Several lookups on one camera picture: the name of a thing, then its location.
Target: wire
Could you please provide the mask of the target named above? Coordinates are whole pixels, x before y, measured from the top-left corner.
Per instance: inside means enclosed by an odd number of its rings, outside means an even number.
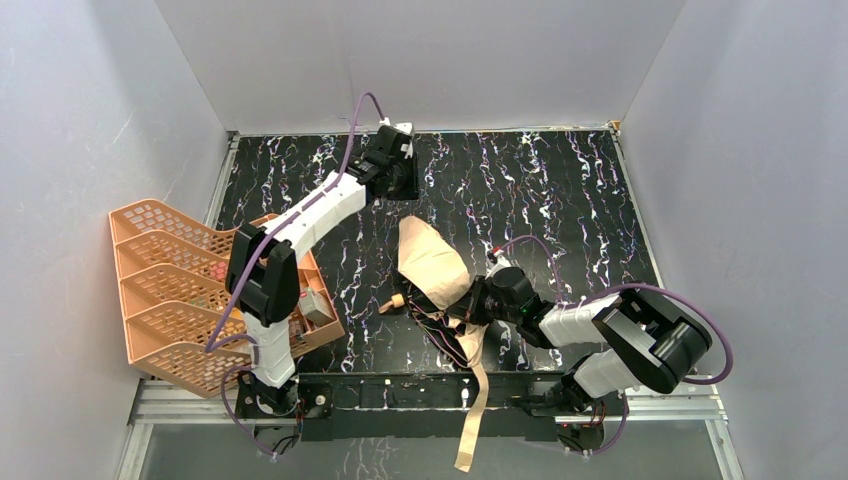
[[[291,441],[292,441],[292,440],[294,440],[294,439],[296,439],[297,437],[298,437],[298,435],[297,435],[297,434],[295,434],[295,435],[289,435],[288,437],[283,437],[283,438],[281,438],[281,439],[280,439],[280,441],[278,441],[277,443],[275,443],[275,444],[274,444],[274,448],[273,448],[273,450],[276,452],[276,451],[277,451],[277,449],[278,449],[278,448],[280,448],[280,445],[282,445],[282,444],[283,444],[283,442],[285,442],[286,440],[288,440],[288,441],[289,441],[289,443],[291,443]]]
[[[544,242],[542,242],[538,237],[536,237],[534,235],[521,235],[520,237],[516,237],[516,238],[513,238],[512,240],[508,241],[501,248],[506,250],[508,247],[510,247],[512,244],[514,244],[516,242],[527,241],[527,240],[533,240],[536,243],[538,243],[542,247],[542,249],[545,251],[545,255],[548,256],[548,261],[550,262],[551,268],[554,271],[554,280],[556,281],[556,284],[557,284],[557,302],[562,304],[563,303],[562,302],[562,286],[561,286],[561,280],[560,280],[560,277],[559,277],[559,272],[557,271],[556,266],[554,264],[554,257],[553,257],[553,255],[551,255],[550,250],[548,250],[548,247],[545,245]],[[724,368],[722,369],[722,371],[718,375],[716,375],[715,377],[712,377],[712,378],[706,378],[706,379],[684,378],[683,382],[693,384],[693,385],[713,385],[713,384],[716,384],[718,382],[721,382],[722,380],[727,378],[728,375],[730,375],[730,371],[733,369],[733,362],[734,362],[733,350],[730,347],[730,341],[727,339],[727,336],[724,334],[724,332],[721,331],[721,329],[716,324],[716,322],[713,321],[713,319],[709,315],[707,315],[707,312],[698,308],[698,306],[693,304],[691,301],[689,301],[688,299],[686,299],[682,295],[671,292],[671,291],[666,290],[664,288],[655,287],[653,285],[648,285],[646,283],[625,283],[623,285],[618,285],[618,286],[615,286],[615,287],[607,288],[607,289],[605,289],[601,292],[598,292],[594,295],[591,295],[590,297],[588,297],[584,300],[581,300],[580,302],[572,303],[570,305],[565,305],[563,308],[565,310],[569,310],[569,309],[572,309],[572,308],[578,308],[583,303],[591,303],[595,300],[607,297],[607,296],[612,295],[614,293],[618,293],[618,292],[621,292],[621,291],[624,291],[624,290],[631,290],[631,289],[643,289],[643,290],[648,290],[650,292],[659,293],[660,295],[662,295],[664,297],[667,297],[667,298],[675,300],[679,303],[682,303],[683,305],[688,307],[690,310],[695,312],[696,315],[701,317],[704,320],[704,322],[706,322],[707,325],[709,325],[710,328],[713,329],[713,331],[715,332],[716,336],[719,339],[719,342],[721,342],[721,347],[724,349]]]
[[[303,212],[306,211],[309,207],[311,207],[315,202],[317,202],[320,198],[324,197],[330,190],[336,187],[341,181],[342,175],[347,170],[347,164],[350,160],[350,154],[353,151],[353,137],[356,133],[356,122],[359,120],[359,110],[362,107],[362,102],[365,100],[365,97],[371,97],[371,100],[374,101],[374,107],[377,109],[377,114],[380,115],[380,119],[384,119],[383,110],[380,108],[380,104],[377,103],[377,98],[374,97],[374,94],[371,92],[364,92],[359,96],[359,100],[356,102],[356,109],[353,111],[353,118],[350,122],[350,134],[347,137],[347,146],[345,147],[344,156],[342,157],[342,163],[339,167],[339,174],[336,176],[335,180],[333,180],[323,192],[319,193],[315,197],[312,198],[309,202],[307,202],[303,206]],[[250,256],[250,259],[247,261],[247,264],[244,266],[244,271],[239,277],[238,282],[236,283],[235,288],[233,289],[232,296],[230,297],[230,301],[227,302],[227,308],[224,309],[221,314],[221,318],[218,320],[218,324],[215,325],[215,330],[212,332],[212,335],[209,336],[209,341],[206,343],[206,348],[204,349],[206,353],[211,353],[213,350],[221,347],[222,345],[229,343],[235,337],[232,335],[230,337],[224,338],[219,341],[215,341],[218,338],[218,335],[221,334],[221,330],[224,329],[224,325],[227,323],[227,319],[229,319],[230,314],[233,313],[233,309],[236,306],[236,302],[238,302],[238,298],[241,295],[242,290],[244,290],[244,286],[247,284],[248,279],[250,278],[250,272],[253,271],[253,268],[256,266],[256,263],[259,261],[259,257],[262,255],[262,252],[265,250],[265,247],[271,243],[271,240],[274,238],[274,235],[279,233],[282,229],[289,226],[294,222],[299,216],[301,212],[295,211],[291,215],[289,215],[282,223],[274,227],[270,232],[265,234],[265,238],[259,242],[259,245],[256,246],[256,249],[253,251],[253,255]]]
[[[233,367],[230,367],[229,370],[227,370],[227,373],[225,373],[224,376],[221,377],[221,400],[224,402],[224,409],[227,411],[227,415],[230,417],[230,420],[232,420],[233,423],[235,423],[236,426],[239,428],[239,430],[241,430],[242,433],[244,433],[244,435],[249,438],[254,445],[256,445],[256,448],[258,448],[259,451],[264,453],[265,455],[268,455],[270,457],[276,457],[277,454],[274,452],[273,449],[266,447],[262,442],[259,441],[259,439],[255,438],[253,434],[250,433],[250,430],[248,430],[243,423],[241,423],[238,417],[236,417],[236,414],[233,412],[233,407],[230,406],[230,402],[227,401],[227,379],[230,378],[230,375],[235,372],[249,371],[250,367],[248,367],[247,365],[234,365]]]
[[[724,334],[724,332],[721,331],[721,329],[715,323],[715,321],[713,321],[713,319],[709,315],[707,315],[707,312],[701,310],[700,308],[698,308],[698,306],[694,305],[691,301],[689,301],[688,299],[686,299],[685,297],[683,297],[683,296],[681,296],[677,293],[668,291],[664,288],[655,287],[653,285],[648,285],[648,284],[645,284],[645,283],[625,283],[624,285],[618,285],[618,286],[615,286],[615,287],[607,288],[606,290],[598,292],[598,293],[586,298],[585,300],[582,300],[582,301],[577,302],[577,303],[572,303],[570,305],[566,305],[564,308],[566,310],[576,308],[576,307],[579,307],[580,305],[582,305],[583,303],[594,302],[595,300],[598,300],[600,298],[612,295],[613,293],[618,293],[618,292],[621,292],[621,291],[624,291],[624,290],[631,290],[631,289],[641,289],[641,290],[648,290],[649,292],[659,293],[660,295],[662,295],[664,297],[667,297],[667,298],[675,300],[679,303],[682,303],[683,305],[688,307],[690,310],[695,312],[696,315],[701,317],[704,320],[704,322],[706,322],[707,325],[709,325],[710,328],[713,329],[713,331],[715,332],[719,341],[721,342],[721,346],[724,349],[724,368],[722,369],[722,371],[718,375],[716,375],[715,377],[712,377],[712,378],[705,378],[705,379],[684,378],[683,381],[685,383],[689,383],[689,384],[693,384],[693,385],[713,385],[715,383],[718,383],[718,382],[724,380],[725,378],[727,378],[728,375],[730,375],[730,371],[733,369],[734,359],[733,359],[733,350],[730,347],[730,341],[727,339],[727,336]]]
[[[612,439],[606,445],[602,446],[597,450],[592,451],[592,455],[597,455],[599,453],[604,453],[621,438],[621,433],[624,431],[624,424],[627,423],[627,416],[630,415],[630,404],[627,403],[627,395],[621,394],[621,400],[624,402],[624,412],[621,414],[621,423],[618,424],[618,430],[615,431],[615,435],[613,435]]]

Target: plastic crate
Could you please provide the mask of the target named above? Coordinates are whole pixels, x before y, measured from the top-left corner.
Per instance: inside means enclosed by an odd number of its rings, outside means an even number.
[[[276,217],[266,215],[251,222],[260,225]],[[109,213],[112,243],[119,244],[151,230],[168,232],[203,250],[229,258],[236,229],[215,230],[203,225],[177,209],[151,198],[138,201]]]
[[[230,300],[223,281],[235,230],[210,229],[157,200],[136,202],[109,217],[129,363],[201,397],[219,393],[229,368],[250,364],[244,340],[204,352]],[[331,301],[311,252],[298,265],[298,278],[301,290],[311,287]],[[293,357],[344,335],[335,309],[333,314],[333,322],[317,328],[295,309],[289,320]],[[234,310],[219,338],[244,332],[241,313]],[[226,386],[235,383],[233,377]]]

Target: tan paper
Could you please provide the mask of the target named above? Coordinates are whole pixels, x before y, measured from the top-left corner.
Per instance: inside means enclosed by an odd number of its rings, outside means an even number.
[[[433,227],[417,217],[400,221],[398,271],[439,310],[445,310],[471,287],[471,275]]]
[[[400,221],[398,271],[440,310],[454,304],[471,287],[471,275],[462,257],[442,239],[439,232],[416,217],[410,216]],[[456,328],[460,323],[459,319],[451,318],[449,326]],[[481,364],[486,328],[467,324],[465,335],[456,337],[480,385],[480,392],[465,416],[454,463],[454,467],[466,473],[471,470],[480,421],[489,398],[489,378]]]
[[[451,326],[459,322],[451,318]],[[480,385],[480,392],[474,399],[474,404],[465,416],[465,424],[462,427],[462,436],[459,438],[459,451],[456,453],[456,461],[453,466],[468,473],[471,470],[471,462],[474,460],[474,449],[477,447],[477,436],[480,433],[480,422],[483,420],[483,412],[486,410],[486,401],[489,399],[489,377],[483,370],[481,359],[483,357],[483,335],[488,325],[465,326],[465,335],[457,335],[456,339],[465,351],[468,358],[468,366],[474,372],[474,377]]]

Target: glass panel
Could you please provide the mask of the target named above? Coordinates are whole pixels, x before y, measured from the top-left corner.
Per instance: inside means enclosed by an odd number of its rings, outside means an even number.
[[[290,427],[261,433],[267,443]],[[631,422],[613,449],[588,462],[556,443],[481,438],[471,473],[453,468],[456,438],[305,442],[271,463],[232,425],[157,425],[141,478],[720,479],[704,422]]]

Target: gray wall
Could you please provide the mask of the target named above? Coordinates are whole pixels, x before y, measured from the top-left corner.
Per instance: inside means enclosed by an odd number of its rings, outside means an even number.
[[[749,478],[848,468],[846,111],[848,4],[690,1],[622,127],[666,283],[735,346]]]
[[[157,2],[242,133],[345,131],[364,90],[419,129],[620,119],[684,3]]]
[[[152,0],[0,2],[4,478],[114,478],[138,373],[106,214],[203,214],[225,143]]]

